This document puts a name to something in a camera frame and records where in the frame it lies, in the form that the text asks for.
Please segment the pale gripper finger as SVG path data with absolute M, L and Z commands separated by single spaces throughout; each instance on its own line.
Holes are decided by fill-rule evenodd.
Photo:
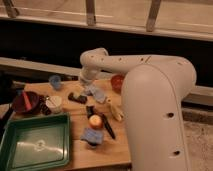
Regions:
M 75 99 L 78 99 L 80 96 L 82 96 L 82 91 L 81 90 L 75 90 L 73 96 L 74 96 Z

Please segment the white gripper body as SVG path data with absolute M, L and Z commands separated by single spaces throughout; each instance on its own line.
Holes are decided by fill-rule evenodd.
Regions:
M 82 69 L 79 74 L 79 82 L 83 87 L 89 86 L 94 82 L 95 73 L 92 70 Z

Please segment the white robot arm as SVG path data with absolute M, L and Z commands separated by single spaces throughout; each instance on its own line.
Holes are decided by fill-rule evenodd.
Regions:
M 122 73 L 121 102 L 132 171 L 191 171 L 181 101 L 195 87 L 193 64 L 178 56 L 110 56 L 103 48 L 80 56 L 80 81 L 102 70 Z

